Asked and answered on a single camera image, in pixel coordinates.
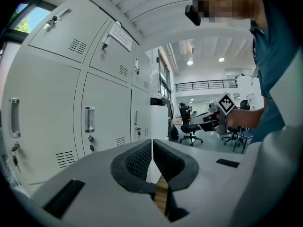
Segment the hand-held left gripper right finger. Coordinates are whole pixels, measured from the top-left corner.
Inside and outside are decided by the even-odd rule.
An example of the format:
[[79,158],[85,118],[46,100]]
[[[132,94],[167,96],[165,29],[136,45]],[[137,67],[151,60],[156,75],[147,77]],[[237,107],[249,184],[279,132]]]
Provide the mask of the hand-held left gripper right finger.
[[184,208],[178,207],[174,192],[185,190],[192,184],[199,172],[198,162],[160,140],[153,140],[153,160],[168,183],[165,216],[174,222],[189,214]]

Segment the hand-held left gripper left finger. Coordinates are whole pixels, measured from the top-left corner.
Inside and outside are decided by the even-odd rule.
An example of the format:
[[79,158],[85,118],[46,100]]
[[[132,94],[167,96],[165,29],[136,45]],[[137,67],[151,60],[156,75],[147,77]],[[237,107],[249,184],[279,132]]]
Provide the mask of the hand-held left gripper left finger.
[[116,156],[110,166],[112,177],[132,193],[155,194],[155,186],[146,181],[152,160],[152,141],[144,140]]

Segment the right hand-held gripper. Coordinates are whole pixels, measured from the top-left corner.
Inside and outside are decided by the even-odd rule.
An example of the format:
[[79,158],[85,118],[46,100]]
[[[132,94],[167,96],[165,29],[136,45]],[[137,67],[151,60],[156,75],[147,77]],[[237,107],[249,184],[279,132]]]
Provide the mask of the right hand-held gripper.
[[191,118],[190,123],[200,125],[203,131],[215,131],[219,135],[226,135],[227,115],[236,107],[233,98],[224,93],[210,105],[208,112]]

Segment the white metal locker cabinet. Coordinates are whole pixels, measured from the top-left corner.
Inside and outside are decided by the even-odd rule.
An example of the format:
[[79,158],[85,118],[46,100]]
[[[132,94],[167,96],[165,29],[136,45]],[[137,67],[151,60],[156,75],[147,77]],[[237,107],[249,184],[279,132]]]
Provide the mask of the white metal locker cabinet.
[[[56,24],[48,25],[53,16]],[[150,137],[150,60],[122,26],[131,52],[109,34],[115,22],[88,0],[70,0],[18,50],[1,112],[9,163],[27,194],[85,156]],[[10,154],[16,141],[21,172]]]

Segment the person's right forearm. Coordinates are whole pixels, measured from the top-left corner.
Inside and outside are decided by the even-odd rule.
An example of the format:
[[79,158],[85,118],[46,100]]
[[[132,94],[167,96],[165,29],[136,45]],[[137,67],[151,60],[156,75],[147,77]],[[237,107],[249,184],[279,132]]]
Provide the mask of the person's right forearm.
[[256,129],[265,108],[254,111],[237,110],[237,125],[240,127]]

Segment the person's right hand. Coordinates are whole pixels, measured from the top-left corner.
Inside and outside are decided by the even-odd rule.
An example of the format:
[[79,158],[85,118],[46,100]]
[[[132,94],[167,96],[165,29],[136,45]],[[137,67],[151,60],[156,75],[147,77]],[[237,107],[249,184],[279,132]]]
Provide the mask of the person's right hand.
[[237,109],[233,109],[226,118],[226,125],[227,127],[236,127],[238,126],[237,123]]

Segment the black office chair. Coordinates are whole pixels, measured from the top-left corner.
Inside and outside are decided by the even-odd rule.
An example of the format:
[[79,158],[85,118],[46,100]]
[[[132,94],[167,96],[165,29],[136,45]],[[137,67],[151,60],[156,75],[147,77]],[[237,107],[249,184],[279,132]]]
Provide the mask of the black office chair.
[[179,112],[182,118],[182,125],[180,129],[183,133],[188,134],[185,135],[182,139],[180,139],[180,143],[182,143],[182,140],[190,139],[191,146],[194,145],[193,139],[201,141],[203,143],[204,141],[197,136],[195,136],[195,132],[198,130],[197,124],[191,124],[190,123],[190,107],[186,105],[185,103],[180,103],[179,106]]

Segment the black backpack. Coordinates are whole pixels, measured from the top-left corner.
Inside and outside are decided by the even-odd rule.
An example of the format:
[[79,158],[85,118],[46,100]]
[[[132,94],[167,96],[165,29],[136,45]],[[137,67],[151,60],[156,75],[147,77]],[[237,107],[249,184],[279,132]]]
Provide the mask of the black backpack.
[[172,140],[176,141],[179,139],[179,133],[175,125],[172,125],[170,130],[170,137]]

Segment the blue chair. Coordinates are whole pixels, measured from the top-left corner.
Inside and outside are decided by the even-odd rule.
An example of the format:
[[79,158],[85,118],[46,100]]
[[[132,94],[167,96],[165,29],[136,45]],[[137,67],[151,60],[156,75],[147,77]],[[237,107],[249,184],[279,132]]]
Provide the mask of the blue chair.
[[247,148],[248,140],[251,140],[253,138],[253,136],[254,136],[254,133],[250,129],[236,133],[236,140],[234,143],[233,151],[235,151],[236,147],[242,146],[241,154],[243,154],[245,149]]

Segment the black balcony railing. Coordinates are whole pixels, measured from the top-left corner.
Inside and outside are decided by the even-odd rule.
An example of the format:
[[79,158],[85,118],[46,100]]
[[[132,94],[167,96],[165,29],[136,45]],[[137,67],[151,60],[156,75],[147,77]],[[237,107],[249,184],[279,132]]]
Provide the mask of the black balcony railing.
[[177,92],[206,90],[206,89],[210,90],[210,89],[221,89],[221,88],[223,89],[238,88],[238,84],[235,79],[195,81],[195,82],[187,82],[187,83],[178,83],[175,86]]

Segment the tall office window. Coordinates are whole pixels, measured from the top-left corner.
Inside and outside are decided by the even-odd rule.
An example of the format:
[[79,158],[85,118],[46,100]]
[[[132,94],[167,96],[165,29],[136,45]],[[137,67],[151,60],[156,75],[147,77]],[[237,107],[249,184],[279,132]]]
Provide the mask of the tall office window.
[[171,100],[170,71],[160,49],[158,49],[158,55],[160,70],[160,93],[164,98]]

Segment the white ceiling air unit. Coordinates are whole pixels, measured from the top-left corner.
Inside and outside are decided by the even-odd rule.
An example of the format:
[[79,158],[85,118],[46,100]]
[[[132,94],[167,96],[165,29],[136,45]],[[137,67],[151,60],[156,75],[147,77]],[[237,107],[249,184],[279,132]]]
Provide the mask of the white ceiling air unit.
[[183,46],[183,53],[184,54],[194,54],[195,53],[195,46],[194,46],[194,40],[183,40],[182,41]]

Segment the person's teal shirt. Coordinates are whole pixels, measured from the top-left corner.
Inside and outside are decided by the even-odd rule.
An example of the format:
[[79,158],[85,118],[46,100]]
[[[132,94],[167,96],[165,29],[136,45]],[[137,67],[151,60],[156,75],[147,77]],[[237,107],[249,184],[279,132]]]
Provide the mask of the person's teal shirt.
[[258,68],[261,95],[267,98],[267,106],[261,116],[252,142],[261,142],[269,133],[281,130],[285,123],[270,90],[288,68],[298,42],[283,13],[273,2],[264,1],[267,30],[251,21],[250,32],[254,36],[253,57]]

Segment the white paper notice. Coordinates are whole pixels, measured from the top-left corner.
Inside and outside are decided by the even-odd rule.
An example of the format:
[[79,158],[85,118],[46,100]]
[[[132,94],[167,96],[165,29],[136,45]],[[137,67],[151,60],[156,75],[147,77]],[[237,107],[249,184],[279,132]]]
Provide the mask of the white paper notice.
[[118,23],[114,23],[113,24],[113,26],[110,29],[109,34],[117,42],[119,42],[126,50],[128,50],[129,52],[131,52],[133,40],[128,35],[128,33],[125,32],[124,29]]

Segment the large dark framed window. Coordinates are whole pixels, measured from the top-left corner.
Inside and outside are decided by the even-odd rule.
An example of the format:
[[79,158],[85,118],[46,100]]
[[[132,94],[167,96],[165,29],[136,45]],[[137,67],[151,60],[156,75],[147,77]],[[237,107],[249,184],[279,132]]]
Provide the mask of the large dark framed window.
[[22,44],[34,28],[55,8],[56,5],[44,0],[25,0],[20,3],[0,32],[0,57],[7,43]]

